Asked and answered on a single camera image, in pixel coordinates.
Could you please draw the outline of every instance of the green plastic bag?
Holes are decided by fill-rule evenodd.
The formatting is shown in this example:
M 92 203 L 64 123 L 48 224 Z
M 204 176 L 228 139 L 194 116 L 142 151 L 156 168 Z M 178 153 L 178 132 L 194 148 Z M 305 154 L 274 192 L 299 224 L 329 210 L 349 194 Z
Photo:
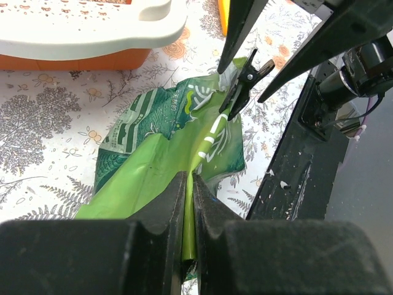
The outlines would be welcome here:
M 138 96 L 100 145 L 97 193 L 76 218 L 127 218 L 163 192 L 177 172 L 187 171 L 182 258 L 196 259 L 193 171 L 215 194 L 224 177 L 244 169 L 240 117 L 228 122 L 229 110 L 218 112 L 244 61 L 235 60 L 221 76 L 186 79 Z

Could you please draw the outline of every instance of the tablecloth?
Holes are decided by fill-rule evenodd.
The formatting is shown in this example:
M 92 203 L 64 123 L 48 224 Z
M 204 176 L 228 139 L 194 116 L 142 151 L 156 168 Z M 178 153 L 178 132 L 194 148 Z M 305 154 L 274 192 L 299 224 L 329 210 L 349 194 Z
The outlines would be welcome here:
M 0 71 L 0 222 L 72 218 L 92 198 L 98 147 L 135 97 L 216 70 L 224 37 L 217 0 L 187 0 L 179 40 L 153 49 L 134 71 Z M 290 0 L 270 0 L 237 56 L 259 52 L 276 69 L 242 111 L 246 169 L 222 181 L 218 198 L 245 217 L 306 79 L 290 81 L 266 103 L 256 99 L 319 20 Z M 184 285 L 196 294 L 196 283 Z

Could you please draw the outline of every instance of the orange container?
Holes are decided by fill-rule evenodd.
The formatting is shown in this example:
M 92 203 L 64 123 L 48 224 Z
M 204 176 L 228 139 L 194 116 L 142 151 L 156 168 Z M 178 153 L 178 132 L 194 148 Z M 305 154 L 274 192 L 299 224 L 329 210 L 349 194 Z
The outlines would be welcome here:
M 187 18 L 184 0 L 4 1 L 0 69 L 136 69 L 177 40 Z

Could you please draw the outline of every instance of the yellow object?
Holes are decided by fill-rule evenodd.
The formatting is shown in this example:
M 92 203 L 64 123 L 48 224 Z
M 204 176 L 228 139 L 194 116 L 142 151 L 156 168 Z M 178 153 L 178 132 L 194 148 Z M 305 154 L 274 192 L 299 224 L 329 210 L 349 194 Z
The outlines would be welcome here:
M 218 0 L 222 33 L 227 36 L 230 0 Z

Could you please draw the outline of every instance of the black clip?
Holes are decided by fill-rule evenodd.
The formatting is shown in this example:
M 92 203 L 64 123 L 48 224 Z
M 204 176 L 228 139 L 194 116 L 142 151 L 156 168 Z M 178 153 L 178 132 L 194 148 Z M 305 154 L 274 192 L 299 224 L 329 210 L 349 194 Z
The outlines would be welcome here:
M 224 112 L 230 102 L 234 101 L 228 116 L 229 121 L 248 104 L 250 100 L 250 90 L 274 69 L 273 60 L 269 60 L 265 63 L 259 71 L 251 65 L 257 51 L 258 49 L 256 48 L 252 50 L 239 74 L 233 78 L 229 92 L 219 109 L 220 113 Z

